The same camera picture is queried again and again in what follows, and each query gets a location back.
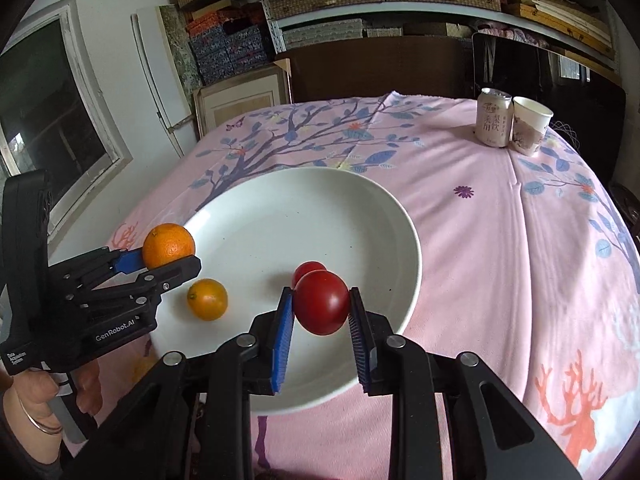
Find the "window frame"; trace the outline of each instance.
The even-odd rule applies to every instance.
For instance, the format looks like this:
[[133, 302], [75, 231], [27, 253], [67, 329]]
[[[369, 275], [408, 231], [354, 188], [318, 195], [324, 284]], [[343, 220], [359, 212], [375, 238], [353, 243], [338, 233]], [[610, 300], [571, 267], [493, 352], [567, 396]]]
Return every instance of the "window frame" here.
[[[23, 19], [0, 56], [30, 34], [55, 20], [60, 20], [66, 58], [80, 99], [106, 153], [82, 174], [51, 209], [49, 218], [50, 244], [54, 239], [62, 238], [62, 235], [66, 233], [69, 226], [78, 218], [95, 195], [132, 161], [130, 151], [111, 116], [91, 66], [89, 54], [82, 38], [76, 0], [60, 0]], [[9, 150], [1, 125], [0, 158], [10, 175], [20, 173]]]

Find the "orange reindeer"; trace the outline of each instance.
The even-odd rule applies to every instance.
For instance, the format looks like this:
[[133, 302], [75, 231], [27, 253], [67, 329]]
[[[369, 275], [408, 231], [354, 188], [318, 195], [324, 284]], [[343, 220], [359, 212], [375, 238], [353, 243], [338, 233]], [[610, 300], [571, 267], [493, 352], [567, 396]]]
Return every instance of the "orange reindeer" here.
[[[596, 446], [595, 425], [591, 418], [591, 412], [599, 410], [607, 397], [602, 399], [602, 383], [594, 380], [594, 370], [591, 369], [589, 387], [585, 391], [582, 384], [582, 353], [578, 350], [578, 360], [569, 364], [569, 369], [564, 373], [568, 377], [568, 384], [565, 380], [562, 384], [562, 396], [564, 397], [564, 416], [559, 418], [551, 411], [551, 406], [546, 398], [546, 384], [553, 371], [553, 368], [545, 370], [542, 368], [542, 382], [536, 378], [536, 388], [540, 394], [540, 403], [546, 412], [546, 421], [554, 426], [568, 426], [563, 432], [563, 436], [569, 435], [569, 443], [564, 450], [565, 455], [577, 466], [582, 450], [592, 451]], [[574, 404], [578, 400], [578, 412], [574, 413]]]
[[120, 224], [116, 229], [116, 232], [114, 232], [111, 237], [111, 248], [126, 250], [132, 248], [133, 244], [136, 242], [136, 227], [138, 227], [138, 222], [136, 222], [135, 225], [130, 226]]

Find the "framed picture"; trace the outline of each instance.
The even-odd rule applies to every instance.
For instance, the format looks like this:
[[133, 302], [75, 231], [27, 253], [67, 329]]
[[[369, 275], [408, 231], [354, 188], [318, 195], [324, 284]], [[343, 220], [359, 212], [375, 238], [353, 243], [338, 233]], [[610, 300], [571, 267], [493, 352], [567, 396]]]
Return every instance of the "framed picture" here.
[[283, 61], [196, 90], [193, 99], [198, 120], [198, 140], [238, 115], [289, 104], [289, 71], [280, 66], [288, 66], [288, 63], [283, 64]]

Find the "canned drink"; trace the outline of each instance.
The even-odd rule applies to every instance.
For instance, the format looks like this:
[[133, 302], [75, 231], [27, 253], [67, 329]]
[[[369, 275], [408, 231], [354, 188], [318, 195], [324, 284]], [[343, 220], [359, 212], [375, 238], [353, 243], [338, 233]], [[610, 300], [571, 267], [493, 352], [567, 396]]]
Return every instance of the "canned drink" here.
[[493, 88], [483, 88], [478, 96], [476, 137], [487, 146], [503, 148], [511, 140], [513, 102], [511, 96]]

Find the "orange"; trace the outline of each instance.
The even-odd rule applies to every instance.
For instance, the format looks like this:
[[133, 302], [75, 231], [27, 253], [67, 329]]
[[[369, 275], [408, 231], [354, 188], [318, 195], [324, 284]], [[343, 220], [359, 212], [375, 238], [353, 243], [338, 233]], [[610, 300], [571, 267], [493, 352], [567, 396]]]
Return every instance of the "orange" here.
[[142, 261], [151, 270], [196, 253], [190, 232], [178, 224], [160, 224], [151, 229], [142, 244]]
[[196, 317], [213, 321], [226, 312], [228, 297], [222, 283], [204, 278], [189, 287], [187, 303]]

